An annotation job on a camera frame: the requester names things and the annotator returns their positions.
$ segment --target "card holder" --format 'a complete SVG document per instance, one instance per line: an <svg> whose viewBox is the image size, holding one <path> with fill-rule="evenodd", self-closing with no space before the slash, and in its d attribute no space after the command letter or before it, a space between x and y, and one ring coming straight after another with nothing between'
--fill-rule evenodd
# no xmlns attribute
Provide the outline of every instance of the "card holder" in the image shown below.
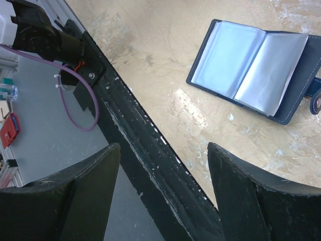
<svg viewBox="0 0 321 241"><path fill-rule="evenodd" d="M209 37L216 25L216 23L221 22L221 20L213 20L208 29L208 32L203 40L203 43L200 47L200 50L196 56L196 59L192 65L191 71L187 77L187 83L200 88L208 93L216 95L220 98L223 98L229 102L232 102L238 106L244 107L246 109L252 110L259 115L263 115L275 122L278 122L282 125L289 123L291 118L294 115L297 107L299 106L304 95L311 96L310 110L312 114L317 114L321 109L321 80L315 78L316 73L318 72L321 66L321 37L309 35L308 41L305 45L303 53L299 59L299 62L295 68L295 71L292 75L291 81L288 84L288 87L285 91L284 97L281 101L281 104L274 116L266 116L263 113L246 106L242 103L235 101L232 98L225 97L218 92L215 92L211 89L205 88L198 84L192 82L193 76L195 75L195 70L197 69L203 51L206 47L206 43L209 40ZM266 31L267 33L290 33L283 31Z"/></svg>

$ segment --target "leather wallet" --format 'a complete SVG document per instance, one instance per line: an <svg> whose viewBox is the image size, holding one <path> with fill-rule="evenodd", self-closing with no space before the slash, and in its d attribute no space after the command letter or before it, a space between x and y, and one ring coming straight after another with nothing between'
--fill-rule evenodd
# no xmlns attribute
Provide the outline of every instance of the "leather wallet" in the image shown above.
<svg viewBox="0 0 321 241"><path fill-rule="evenodd" d="M293 75L285 91L281 104L274 116L264 115L263 113L257 111L256 109L246 106L236 101L235 99L223 96L218 92L215 92L211 89L204 88L203 86L193 83L192 79L195 74L195 70L197 69L200 63L200 59L204 52L206 44L209 40L209 37L212 31L214 30L215 25L219 22L221 22L221 20L213 20L211 22L211 25L207 31L205 39L203 40L203 43L192 65L191 71L187 77L186 82L188 84L193 85L197 88L200 88L220 98L223 98L238 106L254 111L257 114L263 115L282 125L286 125L290 122L291 118L293 117L304 95L312 97L311 103L310 103L311 113L312 114L319 113L319 111L321 110L321 79L315 78L315 75L317 74L321 66L321 36L314 36L314 35L308 36L308 40L306 42L305 48L293 72ZM290 32L266 31L266 33L290 33Z"/></svg>
<svg viewBox="0 0 321 241"><path fill-rule="evenodd" d="M0 130L0 138L4 149L10 146L20 130L20 124L17 116L14 113L11 113Z"/></svg>

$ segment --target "beige marble surface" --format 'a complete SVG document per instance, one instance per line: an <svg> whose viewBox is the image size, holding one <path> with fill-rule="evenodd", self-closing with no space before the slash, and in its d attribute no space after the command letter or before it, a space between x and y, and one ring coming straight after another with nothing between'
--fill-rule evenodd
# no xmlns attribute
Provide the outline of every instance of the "beige marble surface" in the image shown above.
<svg viewBox="0 0 321 241"><path fill-rule="evenodd" d="M207 144L321 187L321 116L303 99L287 126L186 84L212 19L321 35L319 0L67 0L209 198Z"/></svg>

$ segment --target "purple cable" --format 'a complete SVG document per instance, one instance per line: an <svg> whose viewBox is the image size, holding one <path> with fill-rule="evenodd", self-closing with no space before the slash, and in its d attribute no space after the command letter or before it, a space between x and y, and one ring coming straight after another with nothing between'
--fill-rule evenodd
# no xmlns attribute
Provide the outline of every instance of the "purple cable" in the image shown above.
<svg viewBox="0 0 321 241"><path fill-rule="evenodd" d="M45 59L42 59L42 58L39 58L39 57L36 57L36 56L33 56L33 55L30 55L30 54L26 54L24 52L20 52L18 50L14 50L6 45L3 45L3 44L0 44L0 47L3 47L4 49L7 49L15 54L18 54L18 55L21 55L25 58L28 58L28 59L32 59L32 60L35 60L35 61L38 61L38 62L41 62L41 63L44 63L44 64L49 64L49 65L52 65L56 68L59 68L60 69L60 72L59 74L61 73L62 70L72 74L73 76L75 76L77 79L79 79L79 81L87 88L93 102L94 102L94 106L95 106L95 120L94 120L94 123L88 127L88 128L83 128L83 127L80 127L79 125L77 125L74 120L71 118L69 112L68 112L68 109L67 109L67 106L66 106L66 103L65 103L65 100L64 100L64 97L63 97L63 93L62 93L62 90L61 90L61 82L60 82L60 78L59 76L57 77L57 81L58 81L58 89L59 89L59 94L60 94L60 97L61 97L61 100L62 100L62 104L64 106L64 109L65 109L65 112L67 114L67 117L68 119L71 121L71 123L77 127L78 129L84 131L84 132L88 132L88 131L91 131L92 129L94 129L94 127L97 125L98 123L98 118L99 118L99 108L98 108L98 101L97 101L97 98L95 96L95 93L94 91L92 90L92 88L90 87L90 85L86 82L86 80L81 77L78 73L76 73L75 71L69 69L68 67L66 66L62 66L60 64L56 64L54 62L50 62L48 60L45 60Z"/></svg>

